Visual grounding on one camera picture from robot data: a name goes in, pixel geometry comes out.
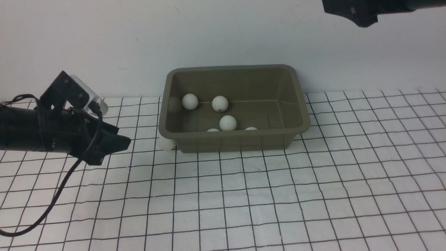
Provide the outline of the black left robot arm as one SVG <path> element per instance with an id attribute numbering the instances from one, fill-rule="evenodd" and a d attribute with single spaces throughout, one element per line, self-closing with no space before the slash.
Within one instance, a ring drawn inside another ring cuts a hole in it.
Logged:
<path id="1" fill-rule="evenodd" d="M 118 127 L 78 109 L 62 109 L 44 118 L 38 110 L 1 106 L 1 150 L 66 153 L 88 165 L 99 166 L 105 156 L 127 150 L 131 139 L 118 135 Z"/>

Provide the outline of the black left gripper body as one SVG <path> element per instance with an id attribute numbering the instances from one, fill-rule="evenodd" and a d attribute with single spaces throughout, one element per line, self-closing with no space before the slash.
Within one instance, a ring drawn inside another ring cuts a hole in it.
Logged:
<path id="1" fill-rule="evenodd" d="M 79 109 L 54 108 L 39 124 L 38 151 L 86 157 L 96 148 L 102 126 L 102 115 L 95 118 Z"/>

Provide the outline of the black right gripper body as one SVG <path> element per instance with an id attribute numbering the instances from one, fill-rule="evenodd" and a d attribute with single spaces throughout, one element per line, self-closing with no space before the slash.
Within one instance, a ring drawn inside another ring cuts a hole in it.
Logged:
<path id="1" fill-rule="evenodd" d="M 378 14 L 409 13 L 419 9 L 446 6 L 445 0 L 380 0 Z"/>

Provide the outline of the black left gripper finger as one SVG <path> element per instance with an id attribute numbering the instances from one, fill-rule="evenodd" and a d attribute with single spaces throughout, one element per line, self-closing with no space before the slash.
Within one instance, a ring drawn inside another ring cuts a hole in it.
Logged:
<path id="1" fill-rule="evenodd" d="M 105 156 L 127 150 L 131 139 L 118 134 L 118 127 L 106 122 L 102 123 L 99 133 L 96 133 L 99 122 L 85 124 L 83 131 L 82 160 L 92 166 L 102 164 Z"/>

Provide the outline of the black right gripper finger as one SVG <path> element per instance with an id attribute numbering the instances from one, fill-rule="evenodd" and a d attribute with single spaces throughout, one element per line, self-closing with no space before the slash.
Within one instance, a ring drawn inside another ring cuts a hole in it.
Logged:
<path id="1" fill-rule="evenodd" d="M 378 22 L 377 6 L 371 0 L 323 0 L 322 5 L 325 13 L 346 18 L 361 28 Z"/>

